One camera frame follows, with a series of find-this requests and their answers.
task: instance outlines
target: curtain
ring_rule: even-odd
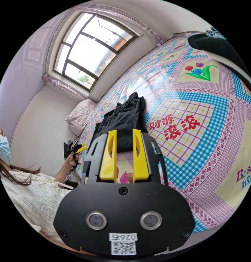
[[[148,28],[142,21],[140,21],[135,16],[120,10],[116,7],[108,6],[108,5],[102,5],[102,4],[80,4],[72,8],[72,10],[79,10],[79,11],[95,11],[95,12],[103,12],[106,14],[111,14],[117,17],[120,17],[142,29],[147,31],[148,35],[155,41],[156,44],[164,44],[168,39],[166,39],[164,36],[162,36],[161,33],[155,31],[152,28]]]
[[[55,80],[55,79],[51,78],[48,74],[43,75],[43,80],[45,81],[45,83],[49,83],[52,87],[61,91],[65,95],[68,95],[68,96],[73,97],[75,99],[78,99],[80,101],[86,99],[82,95],[80,95],[79,93],[75,92],[72,88],[70,88],[67,85],[60,82],[59,80]]]

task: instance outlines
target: bedsheet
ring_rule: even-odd
[[[250,187],[251,93],[224,65],[191,48],[192,34],[174,35],[132,65],[99,101],[80,142],[90,143],[117,102],[133,92],[144,96],[145,125],[163,152],[169,186],[186,198],[199,232],[225,223]],[[118,183],[128,182],[132,168],[132,152],[117,155]]]

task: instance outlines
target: face mask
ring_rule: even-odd
[[[0,135],[0,158],[10,165],[11,162],[11,151],[6,136]]]

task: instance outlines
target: chinese characters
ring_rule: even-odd
[[[167,61],[167,60],[170,60],[170,59],[174,58],[175,56],[176,56],[175,54],[170,55],[168,58],[164,59],[164,62]]]
[[[163,131],[165,140],[176,139],[182,134],[182,131],[173,123],[174,121],[172,114],[169,114],[162,119],[151,122],[149,128],[150,130],[155,130],[159,129],[161,126],[165,126],[166,128]],[[186,116],[184,120],[180,121],[180,124],[184,132],[194,130],[197,126],[200,126],[200,122],[198,122],[193,115]]]

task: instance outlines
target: pillow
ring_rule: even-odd
[[[76,136],[82,134],[95,107],[96,103],[94,101],[85,99],[65,119]]]

